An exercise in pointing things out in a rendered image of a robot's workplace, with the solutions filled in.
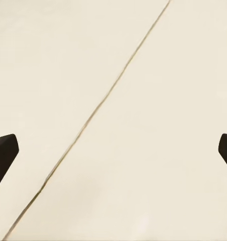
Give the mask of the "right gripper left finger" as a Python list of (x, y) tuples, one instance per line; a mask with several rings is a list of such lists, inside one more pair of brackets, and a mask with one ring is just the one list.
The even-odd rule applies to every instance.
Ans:
[(15, 134), (0, 137), (0, 183), (19, 153)]

